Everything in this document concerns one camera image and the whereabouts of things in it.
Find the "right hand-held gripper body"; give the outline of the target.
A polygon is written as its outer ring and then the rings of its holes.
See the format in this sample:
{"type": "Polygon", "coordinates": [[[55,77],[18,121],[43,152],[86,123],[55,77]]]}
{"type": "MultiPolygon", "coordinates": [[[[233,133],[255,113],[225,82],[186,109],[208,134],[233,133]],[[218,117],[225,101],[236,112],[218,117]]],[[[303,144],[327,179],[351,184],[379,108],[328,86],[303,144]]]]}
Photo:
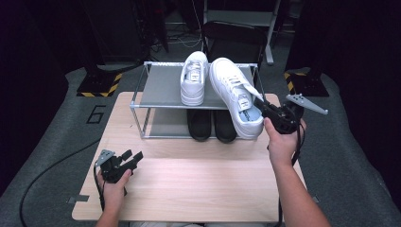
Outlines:
{"type": "Polygon", "coordinates": [[[280,107],[267,100],[262,102],[262,116],[267,117],[273,127],[281,134],[292,134],[298,130],[305,109],[318,114],[328,114],[326,109],[321,108],[302,94],[287,95],[286,99],[287,101],[280,107]]]}

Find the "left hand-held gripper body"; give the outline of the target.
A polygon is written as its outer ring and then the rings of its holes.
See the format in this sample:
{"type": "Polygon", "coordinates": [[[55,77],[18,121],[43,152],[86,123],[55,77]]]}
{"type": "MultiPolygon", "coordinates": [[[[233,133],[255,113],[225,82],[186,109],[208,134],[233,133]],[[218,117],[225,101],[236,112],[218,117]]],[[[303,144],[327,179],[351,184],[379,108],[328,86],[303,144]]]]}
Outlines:
{"type": "Polygon", "coordinates": [[[107,183],[117,183],[124,172],[128,169],[134,170],[134,161],[122,160],[121,156],[116,156],[114,151],[103,149],[98,156],[95,167],[99,167],[103,180],[107,183]]]}

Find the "black flip-flop sandal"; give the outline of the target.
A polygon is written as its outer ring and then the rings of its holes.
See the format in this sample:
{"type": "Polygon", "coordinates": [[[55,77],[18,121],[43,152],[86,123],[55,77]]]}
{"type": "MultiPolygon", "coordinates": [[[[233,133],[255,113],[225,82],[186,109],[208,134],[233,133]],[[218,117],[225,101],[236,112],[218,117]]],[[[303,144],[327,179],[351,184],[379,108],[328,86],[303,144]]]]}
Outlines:
{"type": "Polygon", "coordinates": [[[209,110],[189,109],[186,116],[191,137],[197,141],[207,140],[212,129],[211,112],[209,110]]]}
{"type": "Polygon", "coordinates": [[[214,111],[215,135],[222,143],[231,143],[237,133],[230,113],[226,110],[214,111]]]}

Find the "white lace-up sneaker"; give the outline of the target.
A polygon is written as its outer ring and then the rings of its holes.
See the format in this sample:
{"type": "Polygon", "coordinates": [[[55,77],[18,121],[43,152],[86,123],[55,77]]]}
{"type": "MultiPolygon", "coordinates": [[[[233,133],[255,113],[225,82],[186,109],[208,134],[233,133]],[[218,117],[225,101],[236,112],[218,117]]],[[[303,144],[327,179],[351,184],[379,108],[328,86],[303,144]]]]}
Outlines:
{"type": "Polygon", "coordinates": [[[186,106],[199,106],[204,100],[208,60],[201,51],[190,54],[184,62],[180,77],[181,100],[186,106]]]}
{"type": "Polygon", "coordinates": [[[261,94],[227,58],[218,58],[211,63],[209,79],[228,108],[237,135],[243,139],[256,139],[263,130],[264,117],[253,103],[263,100],[261,94]]]}

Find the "grey metal shoe rack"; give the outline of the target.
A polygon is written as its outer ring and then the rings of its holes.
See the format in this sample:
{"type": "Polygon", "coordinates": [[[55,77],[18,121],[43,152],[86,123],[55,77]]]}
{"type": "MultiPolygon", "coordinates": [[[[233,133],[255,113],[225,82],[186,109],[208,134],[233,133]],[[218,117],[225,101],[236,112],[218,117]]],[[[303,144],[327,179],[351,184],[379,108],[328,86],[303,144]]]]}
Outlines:
{"type": "MultiPolygon", "coordinates": [[[[180,77],[183,65],[181,62],[146,64],[141,76],[145,81],[144,90],[136,92],[130,104],[141,137],[192,138],[187,127],[186,112],[189,109],[197,109],[211,112],[210,137],[216,138],[214,111],[228,111],[228,108],[212,87],[209,79],[211,64],[205,81],[204,100],[199,106],[186,106],[182,103],[180,77]]],[[[249,64],[236,64],[236,66],[252,84],[252,67],[249,64]]]]}

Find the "person's left hand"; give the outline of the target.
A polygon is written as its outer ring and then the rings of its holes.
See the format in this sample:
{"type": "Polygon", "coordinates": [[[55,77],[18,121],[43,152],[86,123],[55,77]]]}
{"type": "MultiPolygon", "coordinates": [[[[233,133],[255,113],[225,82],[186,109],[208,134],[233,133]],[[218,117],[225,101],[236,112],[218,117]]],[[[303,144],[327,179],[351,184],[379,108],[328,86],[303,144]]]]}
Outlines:
{"type": "Polygon", "coordinates": [[[102,189],[105,208],[104,212],[110,215],[119,215],[124,203],[124,187],[131,177],[131,170],[128,169],[124,172],[123,176],[117,183],[107,183],[103,180],[101,172],[97,173],[97,180],[100,188],[102,189]]]}

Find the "person's right hand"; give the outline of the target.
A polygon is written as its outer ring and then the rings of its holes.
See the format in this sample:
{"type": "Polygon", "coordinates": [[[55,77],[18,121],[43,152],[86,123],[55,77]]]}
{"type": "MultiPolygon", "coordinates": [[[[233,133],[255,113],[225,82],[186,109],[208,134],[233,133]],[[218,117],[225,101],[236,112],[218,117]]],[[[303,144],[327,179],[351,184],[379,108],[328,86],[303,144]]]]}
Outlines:
{"type": "Polygon", "coordinates": [[[292,156],[297,150],[298,143],[304,138],[306,130],[304,120],[301,120],[300,133],[281,134],[267,117],[264,119],[264,126],[270,138],[268,151],[272,166],[292,166],[292,156]]]}

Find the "black yellow striped stand base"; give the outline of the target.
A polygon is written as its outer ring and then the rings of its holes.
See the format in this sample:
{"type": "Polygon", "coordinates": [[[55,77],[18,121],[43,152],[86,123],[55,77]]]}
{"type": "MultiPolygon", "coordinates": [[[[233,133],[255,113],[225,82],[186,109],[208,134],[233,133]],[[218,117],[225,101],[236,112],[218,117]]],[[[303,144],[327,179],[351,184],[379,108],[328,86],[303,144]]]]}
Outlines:
{"type": "Polygon", "coordinates": [[[284,77],[292,95],[329,96],[320,78],[313,79],[307,73],[285,72],[284,77]]]}
{"type": "Polygon", "coordinates": [[[98,78],[87,76],[78,87],[77,96],[112,96],[121,78],[121,74],[106,74],[98,78]]]}

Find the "black chair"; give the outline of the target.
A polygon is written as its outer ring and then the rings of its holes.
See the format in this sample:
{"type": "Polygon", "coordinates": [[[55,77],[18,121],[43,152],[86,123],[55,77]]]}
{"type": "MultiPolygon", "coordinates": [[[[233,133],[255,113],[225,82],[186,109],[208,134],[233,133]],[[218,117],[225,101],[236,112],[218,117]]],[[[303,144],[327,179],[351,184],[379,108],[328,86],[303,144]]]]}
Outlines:
{"type": "Polygon", "coordinates": [[[201,37],[209,61],[224,57],[235,63],[260,66],[267,46],[267,37],[260,28],[222,21],[205,23],[201,37]]]}

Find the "white metal frame desk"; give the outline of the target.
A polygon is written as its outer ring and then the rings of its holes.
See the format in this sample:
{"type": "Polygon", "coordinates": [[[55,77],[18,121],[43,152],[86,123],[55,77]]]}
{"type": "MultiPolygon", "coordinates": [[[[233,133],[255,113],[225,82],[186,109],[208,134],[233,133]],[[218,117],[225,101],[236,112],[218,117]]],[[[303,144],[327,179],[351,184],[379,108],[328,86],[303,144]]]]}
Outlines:
{"type": "Polygon", "coordinates": [[[245,11],[245,10],[214,10],[208,8],[208,0],[203,4],[203,22],[224,21],[251,26],[262,26],[268,28],[267,45],[265,47],[266,62],[273,65],[274,60],[271,52],[270,41],[275,28],[281,0],[272,0],[273,9],[271,11],[245,11]]]}

